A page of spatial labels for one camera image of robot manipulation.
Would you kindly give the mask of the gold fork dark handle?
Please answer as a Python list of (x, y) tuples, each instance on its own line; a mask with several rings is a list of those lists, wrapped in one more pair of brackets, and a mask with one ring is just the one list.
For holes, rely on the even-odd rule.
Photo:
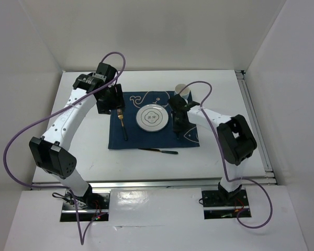
[(124, 124), (124, 114), (123, 114), (122, 109), (117, 109), (117, 115), (118, 115), (118, 119), (121, 122), (121, 128), (122, 128), (124, 140), (128, 141), (128, 135), (127, 135), (127, 131), (126, 131), (125, 124)]

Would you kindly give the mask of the blue fabric placemat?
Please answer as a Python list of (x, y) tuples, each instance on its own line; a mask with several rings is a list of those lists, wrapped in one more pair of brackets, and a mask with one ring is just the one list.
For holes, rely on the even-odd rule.
[[(110, 116), (108, 148), (110, 150), (125, 150), (199, 147), (198, 132), (194, 125), (186, 132), (181, 133), (180, 139), (177, 140), (172, 127), (171, 108), (167, 103), (173, 96), (173, 91), (124, 92), (125, 110), (123, 114), (128, 141), (124, 140), (121, 122), (118, 119), (117, 111), (114, 110)], [(169, 114), (169, 122), (161, 131), (143, 131), (136, 123), (138, 110), (149, 104), (160, 105)]]

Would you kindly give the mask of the gold knife dark handle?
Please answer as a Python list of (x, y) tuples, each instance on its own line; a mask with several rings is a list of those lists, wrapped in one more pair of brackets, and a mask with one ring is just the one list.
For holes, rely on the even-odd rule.
[(173, 155), (178, 155), (177, 151), (168, 151), (168, 150), (159, 150), (159, 149), (140, 149), (144, 151), (151, 151), (151, 152), (160, 152), (164, 154), (173, 154)]

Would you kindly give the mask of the white round plate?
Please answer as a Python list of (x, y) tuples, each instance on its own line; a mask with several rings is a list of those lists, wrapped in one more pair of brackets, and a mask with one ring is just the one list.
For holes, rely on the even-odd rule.
[(161, 131), (167, 126), (168, 122), (168, 112), (164, 107), (157, 104), (145, 105), (136, 114), (136, 123), (143, 131)]

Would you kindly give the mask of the white and blue mug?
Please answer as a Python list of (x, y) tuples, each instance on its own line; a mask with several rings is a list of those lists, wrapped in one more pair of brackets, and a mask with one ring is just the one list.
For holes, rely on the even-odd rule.
[(175, 86), (174, 95), (180, 95), (183, 99), (188, 100), (191, 91), (185, 84), (178, 84)]

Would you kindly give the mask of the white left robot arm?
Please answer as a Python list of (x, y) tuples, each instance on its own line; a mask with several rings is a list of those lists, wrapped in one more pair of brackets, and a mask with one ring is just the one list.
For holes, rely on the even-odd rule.
[(103, 62), (95, 73), (81, 74), (73, 84), (66, 110), (40, 138), (33, 137), (29, 142), (37, 166), (69, 187), (75, 195), (75, 204), (82, 209), (102, 207), (106, 199), (92, 192), (92, 186), (76, 170), (77, 160), (69, 149), (77, 129), (93, 107), (106, 115), (125, 107), (121, 85), (107, 86), (116, 75), (117, 70)]

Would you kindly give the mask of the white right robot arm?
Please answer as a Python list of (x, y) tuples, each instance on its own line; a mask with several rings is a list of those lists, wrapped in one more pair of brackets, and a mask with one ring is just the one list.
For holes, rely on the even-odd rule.
[(257, 148), (245, 117), (222, 115), (204, 108), (198, 102), (186, 102), (180, 95), (170, 98), (168, 104), (172, 109), (173, 131), (177, 136), (192, 125), (213, 132), (223, 166), (223, 177), (218, 184), (218, 199), (224, 205), (231, 204), (241, 190), (245, 166)]

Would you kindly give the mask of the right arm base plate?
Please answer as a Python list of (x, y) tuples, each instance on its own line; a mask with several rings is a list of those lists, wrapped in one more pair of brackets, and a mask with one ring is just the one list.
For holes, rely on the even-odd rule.
[(227, 201), (220, 198), (218, 190), (203, 190), (198, 202), (203, 206), (205, 220), (236, 218), (239, 212), (239, 218), (252, 217), (245, 189)]

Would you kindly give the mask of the aluminium right side rail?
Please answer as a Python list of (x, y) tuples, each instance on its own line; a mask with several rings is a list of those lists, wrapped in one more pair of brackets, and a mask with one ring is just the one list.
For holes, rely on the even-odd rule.
[(274, 171), (272, 170), (272, 165), (271, 165), (271, 162), (267, 153), (267, 149), (266, 149), (266, 146), (265, 146), (262, 134), (261, 134), (261, 130), (259, 127), (256, 114), (255, 114), (255, 110), (254, 110), (253, 103), (250, 97), (250, 93), (246, 85), (245, 71), (236, 70), (235, 75), (236, 75), (236, 78), (240, 87), (240, 91), (241, 91), (241, 94), (245, 103), (246, 110), (249, 115), (250, 123), (253, 128), (253, 133), (257, 141), (257, 147), (259, 149), (261, 160), (264, 164), (265, 179), (273, 179), (274, 180), (273, 183), (276, 184), (277, 181), (275, 178), (275, 174), (274, 174)]

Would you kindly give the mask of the aluminium rail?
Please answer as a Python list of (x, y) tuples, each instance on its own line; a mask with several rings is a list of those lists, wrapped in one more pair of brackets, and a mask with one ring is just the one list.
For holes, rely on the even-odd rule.
[(236, 78), (240, 87), (240, 91), (241, 91), (241, 94), (245, 103), (246, 110), (249, 115), (250, 123), (253, 128), (253, 133), (257, 141), (257, 147), (259, 149), (261, 160), (264, 164), (265, 179), (273, 179), (274, 180), (273, 183), (276, 184), (277, 181), (275, 178), (275, 174), (274, 174), (274, 171), (272, 170), (272, 165), (271, 165), (271, 162), (267, 153), (267, 149), (266, 149), (266, 146), (265, 146), (262, 134), (261, 134), (261, 130), (259, 127), (256, 114), (255, 114), (255, 110), (254, 110), (253, 103), (250, 97), (250, 93), (246, 85), (245, 71), (236, 70), (235, 75), (236, 75)]
[[(259, 178), (250, 178), (261, 185), (277, 185), (277, 181), (273, 173), (268, 176)], [(175, 180), (139, 180), (139, 181), (105, 181), (92, 182), (88, 181), (95, 189), (110, 188), (172, 188), (172, 187), (212, 187), (217, 186), (220, 182), (219, 178), (214, 179), (175, 179)], [(60, 186), (58, 182), (33, 183), (33, 185), (41, 186)]]

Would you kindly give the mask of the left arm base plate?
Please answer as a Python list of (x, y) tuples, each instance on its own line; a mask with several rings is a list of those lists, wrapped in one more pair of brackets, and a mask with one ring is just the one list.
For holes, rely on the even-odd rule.
[(76, 209), (78, 209), (79, 220), (81, 222), (89, 222), (92, 219), (95, 221), (108, 221), (109, 219), (109, 204), (110, 192), (99, 193), (101, 201), (92, 201), (91, 205), (87, 205), (77, 200), (77, 206), (74, 205), (74, 200), (69, 192), (64, 195), (54, 192), (52, 196), (62, 200), (62, 210), (60, 222), (76, 222)]

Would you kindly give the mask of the aluminium front rail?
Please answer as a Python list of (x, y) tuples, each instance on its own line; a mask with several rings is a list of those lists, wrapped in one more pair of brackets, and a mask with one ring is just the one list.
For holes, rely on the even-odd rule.
[[(277, 181), (273, 173), (268, 176), (259, 178), (250, 178), (261, 185), (277, 185)], [(219, 178), (214, 179), (175, 179), (175, 180), (139, 180), (139, 181), (105, 181), (92, 182), (88, 181), (95, 189), (110, 188), (172, 188), (172, 187), (212, 187), (217, 186), (220, 182)], [(33, 183), (33, 185), (41, 186), (60, 186), (58, 182)]]

